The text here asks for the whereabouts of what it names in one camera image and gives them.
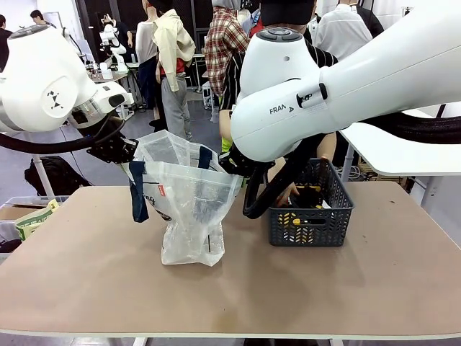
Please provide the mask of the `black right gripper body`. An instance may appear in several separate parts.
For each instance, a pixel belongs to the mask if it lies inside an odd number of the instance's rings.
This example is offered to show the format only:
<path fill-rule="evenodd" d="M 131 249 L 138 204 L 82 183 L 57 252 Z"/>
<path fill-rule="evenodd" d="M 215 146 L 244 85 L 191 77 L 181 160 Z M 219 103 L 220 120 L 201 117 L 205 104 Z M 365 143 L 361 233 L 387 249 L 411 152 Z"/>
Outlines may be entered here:
<path fill-rule="evenodd" d="M 231 173 L 242 177 L 251 177 L 257 167 L 263 166 L 266 170 L 271 169 L 275 165 L 275 161 L 258 162 L 244 156 L 233 144 L 230 148 L 230 165 Z"/>

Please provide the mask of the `person's right hand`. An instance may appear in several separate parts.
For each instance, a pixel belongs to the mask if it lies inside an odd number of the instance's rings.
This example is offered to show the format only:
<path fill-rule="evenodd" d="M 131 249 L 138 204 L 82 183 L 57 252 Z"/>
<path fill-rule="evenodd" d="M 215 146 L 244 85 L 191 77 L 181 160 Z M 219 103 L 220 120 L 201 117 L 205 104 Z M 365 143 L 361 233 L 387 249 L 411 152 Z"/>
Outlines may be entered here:
<path fill-rule="evenodd" d="M 277 207 L 282 207 L 284 205 L 289 205 L 290 204 L 290 198 L 292 195 L 298 196 L 300 193 L 298 192 L 298 189 L 294 183 L 290 184 L 284 192 L 282 192 L 276 200 L 276 205 Z"/>

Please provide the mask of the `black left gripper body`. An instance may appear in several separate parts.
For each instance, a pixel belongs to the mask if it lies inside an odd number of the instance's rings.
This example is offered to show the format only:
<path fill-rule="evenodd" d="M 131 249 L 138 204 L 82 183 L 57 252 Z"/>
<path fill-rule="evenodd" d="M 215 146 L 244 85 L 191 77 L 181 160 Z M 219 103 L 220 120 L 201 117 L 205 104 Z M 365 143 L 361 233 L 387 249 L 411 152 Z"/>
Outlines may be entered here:
<path fill-rule="evenodd" d="M 86 152 L 101 161 L 121 164 L 127 161 L 125 144 L 124 135 L 117 134 L 106 141 L 94 144 Z"/>

